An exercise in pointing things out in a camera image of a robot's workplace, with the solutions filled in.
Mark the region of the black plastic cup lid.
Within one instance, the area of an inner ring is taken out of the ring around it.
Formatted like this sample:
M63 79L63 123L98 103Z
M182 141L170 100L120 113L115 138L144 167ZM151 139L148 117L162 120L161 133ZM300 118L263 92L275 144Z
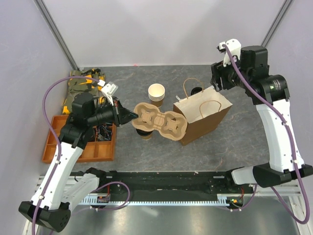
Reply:
M140 129L136 129L136 132L140 136L149 136L150 134L152 134L152 131L143 131L143 130L140 130Z

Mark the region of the single brown paper cup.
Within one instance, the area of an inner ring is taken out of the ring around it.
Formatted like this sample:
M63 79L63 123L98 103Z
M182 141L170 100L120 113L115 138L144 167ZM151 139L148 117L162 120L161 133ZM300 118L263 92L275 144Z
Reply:
M141 138L144 139L144 140L149 140L149 139L152 137L152 135L153 135L153 134L141 136Z

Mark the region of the brown paper bag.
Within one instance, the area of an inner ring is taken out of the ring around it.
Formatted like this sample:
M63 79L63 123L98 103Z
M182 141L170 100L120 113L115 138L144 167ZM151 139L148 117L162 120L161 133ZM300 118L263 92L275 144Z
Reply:
M201 90L194 95L188 95L185 87L188 80L189 78L182 85L186 98L173 104L173 111L184 115L187 120L186 133L179 140L183 146L214 131L233 105L213 86L205 88L196 78L195 80L201 84Z

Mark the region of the cardboard cup carrier tray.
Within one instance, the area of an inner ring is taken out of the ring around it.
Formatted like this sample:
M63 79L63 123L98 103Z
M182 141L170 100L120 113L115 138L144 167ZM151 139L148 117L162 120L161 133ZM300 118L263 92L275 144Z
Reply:
M174 111L161 112L150 103L141 102L134 108L138 118L132 120L134 128L145 131L158 131L161 136L173 140L181 140L186 133L187 120L184 115Z

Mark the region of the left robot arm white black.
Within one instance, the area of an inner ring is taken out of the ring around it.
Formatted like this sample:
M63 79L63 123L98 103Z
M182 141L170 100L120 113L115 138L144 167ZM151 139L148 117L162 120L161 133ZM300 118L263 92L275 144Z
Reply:
M72 112L57 136L57 147L48 172L30 201L22 201L19 212L32 222L61 232L74 208L92 191L103 192L107 180L98 173L86 173L83 178L65 191L71 171L94 134L94 127L113 123L126 124L138 117L124 108L114 97L112 104L96 107L93 95L78 94L72 102Z

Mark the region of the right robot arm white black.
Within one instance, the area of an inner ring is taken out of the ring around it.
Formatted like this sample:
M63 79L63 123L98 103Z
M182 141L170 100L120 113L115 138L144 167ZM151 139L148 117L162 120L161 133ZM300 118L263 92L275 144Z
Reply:
M287 81L269 73L268 50L233 42L222 42L217 49L225 55L211 66L211 84L217 91L245 90L261 117L269 148L268 163L229 170L225 189L234 193L243 184L267 188L311 176L313 167L304 163L293 137Z

